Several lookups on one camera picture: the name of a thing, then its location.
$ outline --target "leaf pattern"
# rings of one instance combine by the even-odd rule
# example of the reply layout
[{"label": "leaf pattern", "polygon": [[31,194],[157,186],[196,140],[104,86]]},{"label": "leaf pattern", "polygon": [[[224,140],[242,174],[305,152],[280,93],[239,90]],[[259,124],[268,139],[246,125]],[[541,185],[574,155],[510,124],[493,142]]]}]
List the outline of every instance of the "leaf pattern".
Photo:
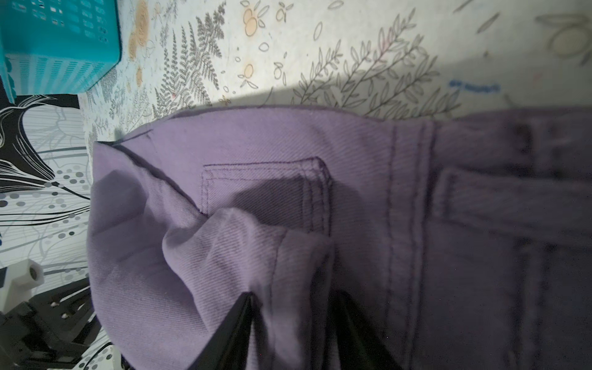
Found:
[{"label": "leaf pattern", "polygon": [[22,118],[27,110],[52,98],[34,95],[0,110],[0,193],[39,190],[55,174],[33,149]]},{"label": "leaf pattern", "polygon": [[162,83],[155,88],[156,104],[152,105],[152,110],[156,118],[194,107],[197,103],[212,105],[204,81],[211,82],[216,90],[220,89],[212,59],[222,57],[217,42],[224,38],[222,26],[225,5],[226,2],[220,4],[212,16],[206,13],[203,21],[200,17],[195,17],[197,38],[191,22],[187,28],[181,27],[179,41],[173,32],[170,56],[168,49],[163,51],[165,72]]},{"label": "leaf pattern", "polygon": [[333,51],[323,53],[319,49],[308,79],[301,73],[299,88],[292,90],[299,103],[395,119],[449,115],[457,109],[459,91],[442,94],[442,89],[436,88],[426,96],[429,87],[422,85],[439,76],[434,70],[437,57],[430,57],[421,46],[422,35],[415,35],[412,41],[405,38],[404,33],[416,26],[411,23],[414,15],[415,9],[406,17],[397,15],[390,27],[380,28],[374,47],[371,40],[362,41],[359,48],[350,46],[349,58],[343,60],[341,69],[341,41]]}]

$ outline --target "back pocket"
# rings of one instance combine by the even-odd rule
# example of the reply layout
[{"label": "back pocket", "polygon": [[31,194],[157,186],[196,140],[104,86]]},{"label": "back pocket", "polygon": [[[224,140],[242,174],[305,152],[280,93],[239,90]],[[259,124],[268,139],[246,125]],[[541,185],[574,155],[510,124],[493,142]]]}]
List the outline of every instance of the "back pocket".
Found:
[{"label": "back pocket", "polygon": [[207,165],[201,211],[236,207],[264,224],[329,234],[330,175],[323,161]]}]

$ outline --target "fabric fold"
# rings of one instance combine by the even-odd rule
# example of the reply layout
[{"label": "fabric fold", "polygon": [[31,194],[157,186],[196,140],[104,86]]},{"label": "fabric fold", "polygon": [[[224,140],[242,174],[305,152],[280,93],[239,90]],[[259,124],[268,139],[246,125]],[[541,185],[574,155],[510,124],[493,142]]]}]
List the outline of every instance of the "fabric fold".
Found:
[{"label": "fabric fold", "polygon": [[[93,300],[133,366],[186,368],[240,293],[251,291],[260,317],[249,368],[320,369],[334,258],[328,237],[265,225],[238,208],[206,218],[117,148],[94,150]],[[154,356],[138,351],[155,337],[163,347]]]}]

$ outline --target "black cable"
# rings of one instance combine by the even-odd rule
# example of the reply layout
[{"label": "black cable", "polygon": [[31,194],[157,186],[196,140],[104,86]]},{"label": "black cable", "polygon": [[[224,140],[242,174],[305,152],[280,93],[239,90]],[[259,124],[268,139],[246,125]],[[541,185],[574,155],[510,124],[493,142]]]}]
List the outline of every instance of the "black cable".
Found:
[{"label": "black cable", "polygon": [[93,359],[94,359],[94,358],[95,358],[95,357],[96,357],[96,356],[97,356],[99,353],[101,353],[101,351],[102,351],[102,350],[104,350],[104,349],[105,349],[105,348],[107,348],[108,346],[112,346],[112,345],[113,345],[113,343],[111,343],[111,342],[107,342],[107,343],[105,343],[105,344],[104,344],[104,345],[103,345],[101,348],[99,348],[99,350],[98,350],[98,351],[96,351],[96,352],[95,352],[95,354],[94,354],[94,355],[92,355],[91,359],[90,359],[89,361],[87,361],[87,362],[86,362],[86,365],[84,365],[84,366],[82,367],[82,370],[86,370],[86,369],[87,369],[87,366],[88,366],[88,364],[89,364],[89,363],[91,363],[91,361],[92,361],[92,360],[93,360]]}]

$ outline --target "table surface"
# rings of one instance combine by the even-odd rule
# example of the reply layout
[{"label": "table surface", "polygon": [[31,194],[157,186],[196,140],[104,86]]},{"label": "table surface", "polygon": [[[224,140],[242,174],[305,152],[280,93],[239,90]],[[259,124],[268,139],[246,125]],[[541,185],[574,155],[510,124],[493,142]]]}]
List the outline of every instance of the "table surface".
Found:
[{"label": "table surface", "polygon": [[592,103],[590,1],[118,6],[121,62],[79,95],[87,144],[212,105],[319,104],[380,118],[445,119]]}]

